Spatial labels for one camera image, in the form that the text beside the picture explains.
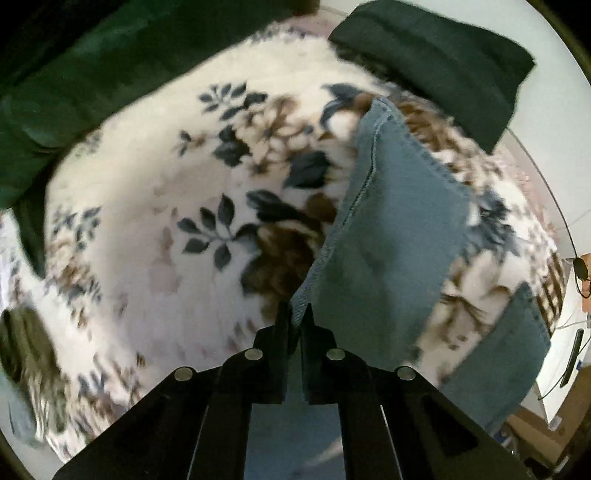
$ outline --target checkered pattern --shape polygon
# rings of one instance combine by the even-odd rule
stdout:
[[[551,334],[554,332],[556,321],[562,312],[565,288],[564,268],[558,255],[553,253],[548,260],[548,276],[544,279],[542,291],[537,298],[542,318]]]

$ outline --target floral blanket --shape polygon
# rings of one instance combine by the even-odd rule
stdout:
[[[552,330],[564,294],[556,245],[502,155],[326,39],[272,26],[72,149],[48,186],[46,278],[4,214],[8,306],[38,313],[58,366],[52,389],[25,378],[40,440],[67,461],[173,369],[215,367],[251,345],[322,247],[376,95],[474,192],[473,251],[450,266],[409,362],[441,384],[523,281]]]

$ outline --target silver bolt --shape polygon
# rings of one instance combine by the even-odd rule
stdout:
[[[249,348],[246,352],[244,352],[244,356],[247,360],[256,361],[262,358],[262,351],[258,348]]]
[[[191,370],[189,367],[177,368],[174,371],[174,377],[179,382],[186,382],[187,380],[191,380],[193,377],[193,370]]]
[[[326,352],[326,356],[329,360],[338,362],[345,358],[345,351],[341,350],[340,348],[331,348],[328,352]]]
[[[407,382],[414,380],[414,378],[417,376],[414,370],[410,367],[400,367],[398,370],[396,370],[396,374],[400,380]]]

